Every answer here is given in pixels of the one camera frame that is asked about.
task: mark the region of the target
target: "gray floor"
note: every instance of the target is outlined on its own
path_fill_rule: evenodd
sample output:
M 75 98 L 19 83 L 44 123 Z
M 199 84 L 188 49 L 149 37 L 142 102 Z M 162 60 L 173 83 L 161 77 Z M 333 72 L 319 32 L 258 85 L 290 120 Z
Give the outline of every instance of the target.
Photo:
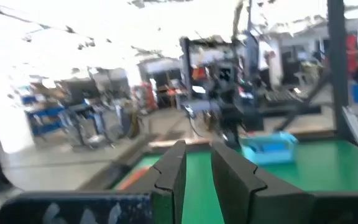
M 329 98 L 329 95 L 324 94 L 317 100 L 329 102 Z M 358 113 L 358 105 L 355 105 L 354 109 Z M 147 129 L 151 129 L 153 133 L 176 131 L 183 133 L 181 138 L 192 137 L 189 122 L 182 111 L 156 111 L 149 115 L 148 119 L 151 120 L 152 126 Z M 282 120 L 283 118 L 266 119 L 266 131 L 271 131 Z M 323 114 L 301 116 L 288 130 L 299 132 L 331 128 L 332 109 L 325 106 Z M 6 175 L 23 190 L 75 190 L 142 137 L 134 141 L 124 140 L 115 148 L 73 152 L 65 135 L 58 131 L 48 134 L 46 141 L 36 139 L 37 147 L 16 154 L 5 154 L 0 148 L 0 158 Z

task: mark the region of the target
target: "green tabletop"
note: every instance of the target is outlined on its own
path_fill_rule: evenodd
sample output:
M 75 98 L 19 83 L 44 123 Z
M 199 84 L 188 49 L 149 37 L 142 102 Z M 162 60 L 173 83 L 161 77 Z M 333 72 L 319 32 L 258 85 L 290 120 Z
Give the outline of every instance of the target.
M 154 164 L 160 156 L 143 158 L 134 170 Z M 292 164 L 264 166 L 303 190 L 358 190 L 358 148 L 344 141 L 300 144 Z M 211 172 L 209 152 L 187 155 L 182 223 L 223 223 Z

